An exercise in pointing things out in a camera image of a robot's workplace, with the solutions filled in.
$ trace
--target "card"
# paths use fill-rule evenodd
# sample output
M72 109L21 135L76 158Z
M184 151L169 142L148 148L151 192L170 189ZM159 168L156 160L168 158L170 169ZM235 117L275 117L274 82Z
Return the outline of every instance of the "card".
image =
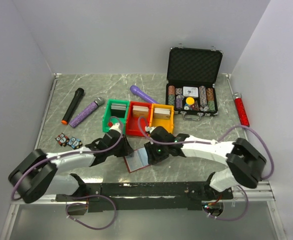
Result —
M126 111L127 107L123 107L123 106L111 106L112 110L122 110L122 111Z
M111 103L111 106L123 106L123 107L127 107L126 104L122 104L122 103Z
M170 111L170 109L156 107L154 109L153 116L155 119L169 120L171 117L171 111Z
M195 100L194 104L190 105L190 110L199 111L198 100Z
M198 98L199 97L199 90L197 87L184 86L183 87L183 96Z
M141 116L147 118L149 115L149 108L147 106L133 106L133 117L139 118Z

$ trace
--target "black aluminum case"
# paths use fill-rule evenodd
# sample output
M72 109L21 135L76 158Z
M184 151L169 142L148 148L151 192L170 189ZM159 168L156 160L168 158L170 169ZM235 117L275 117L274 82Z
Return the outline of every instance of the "black aluminum case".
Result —
M223 52L220 50L180 48L172 47L167 67L166 96L165 104L168 104L168 88L197 87L205 86L213 88L215 111L194 111L178 110L174 106L176 114L198 115L198 116L216 116L218 114L218 103L215 90L215 82L219 73ZM186 97L183 99L183 106L186 103Z

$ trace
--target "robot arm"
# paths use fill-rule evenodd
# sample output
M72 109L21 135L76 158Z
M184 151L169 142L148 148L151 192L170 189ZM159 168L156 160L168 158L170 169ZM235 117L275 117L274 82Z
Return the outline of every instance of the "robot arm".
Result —
M148 142L144 145L148 163L154 165L172 156L204 158L227 166L225 170L213 172L207 182L218 192L242 185L254 189L261 180L267 160L246 139L236 141L216 142L180 133L174 136L163 127L149 129L152 139L162 143L176 143L162 145Z
M152 127L149 129L149 132L152 139L161 143L173 144L146 143L143 149L145 154L140 156L145 158L143 161L147 162L147 164L154 165L172 155L185 158L205 158L226 165L227 168L225 170L213 172L208 177L206 186L208 191L220 193L239 184L254 189L261 180L266 159L243 138L238 138L235 142L216 142L214 140L196 138L184 133L174 136L161 126ZM35 164L50 157L56 157L55 160L48 161L34 168L21 181L17 192L26 203L32 203L43 195L48 194L82 197L86 194L87 190L86 184L79 176L73 173L67 176L56 174L75 168L95 166L103 163L111 155L116 157L133 157L133 149L130 147L127 138L122 135L122 129L117 123L111 127L103 138L98 138L77 150L63 153L45 153L41 149L36 149L9 175L8 179L15 186L23 174ZM114 147L108 151L94 154L91 152L106 150L111 146Z
M31 152L17 168L9 175L8 180L15 186L22 175L36 163L56 157L34 168L17 188L17 192L26 203L33 203L43 195L65 194L70 196L83 196L86 184L76 174L60 176L66 171L76 168L92 167L103 163L107 157L124 157L130 155L134 150L130 147L127 138L122 135L121 126L114 124L103 138L98 138L77 150L59 153L45 153L41 149ZM112 149L92 154L91 151L106 150L113 146L121 138L119 143Z

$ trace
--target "orange bin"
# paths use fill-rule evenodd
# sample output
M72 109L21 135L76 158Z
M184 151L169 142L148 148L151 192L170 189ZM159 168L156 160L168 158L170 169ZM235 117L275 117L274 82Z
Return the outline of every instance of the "orange bin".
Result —
M170 119L159 119L159 118L154 118L154 110L155 108L160 108L160 109L170 109L171 114L170 114ZM164 127L169 133L173 133L173 116L175 114L174 111L174 106L171 105L164 105L164 104L156 104L153 103L151 107L151 117L150 117L150 127L158 127L162 126Z

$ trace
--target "poker chip case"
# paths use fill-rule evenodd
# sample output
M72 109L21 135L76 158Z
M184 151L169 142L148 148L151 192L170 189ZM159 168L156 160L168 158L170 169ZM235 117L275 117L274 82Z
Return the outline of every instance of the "poker chip case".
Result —
M220 64L222 61L223 52L220 50L210 50L210 49L196 49L196 48L180 48L172 47L169 53L168 67L167 67L167 84L166 84L166 96L165 104L173 105L172 91L173 87L174 92L174 112L176 114L182 114L185 120L200 120L202 116L211 117L218 114L218 104L217 96L215 90L215 82L217 80ZM211 93L212 90L214 97L214 106L213 99L210 99L210 109L202 108L201 100L203 101L204 97L199 93L199 87L204 86L206 91ZM188 109L186 106L187 96L184 96L184 90L186 89L195 89L197 88L198 97L193 97L195 103L198 104L198 107Z

